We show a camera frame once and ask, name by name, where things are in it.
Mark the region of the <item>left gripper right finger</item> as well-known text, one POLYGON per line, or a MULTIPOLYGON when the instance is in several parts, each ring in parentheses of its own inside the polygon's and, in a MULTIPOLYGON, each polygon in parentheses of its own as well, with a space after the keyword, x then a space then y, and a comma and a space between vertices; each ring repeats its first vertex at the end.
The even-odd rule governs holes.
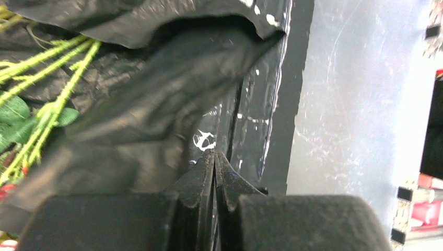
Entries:
POLYGON ((214 169, 222 250, 390 250, 379 219, 359 197, 268 196, 219 152, 214 169))

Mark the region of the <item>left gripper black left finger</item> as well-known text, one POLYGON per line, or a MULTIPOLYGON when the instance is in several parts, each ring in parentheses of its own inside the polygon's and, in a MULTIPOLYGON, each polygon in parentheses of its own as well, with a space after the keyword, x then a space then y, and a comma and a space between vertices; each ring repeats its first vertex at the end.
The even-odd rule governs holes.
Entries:
POLYGON ((214 152, 158 193, 54 196, 17 250, 210 250, 214 152))

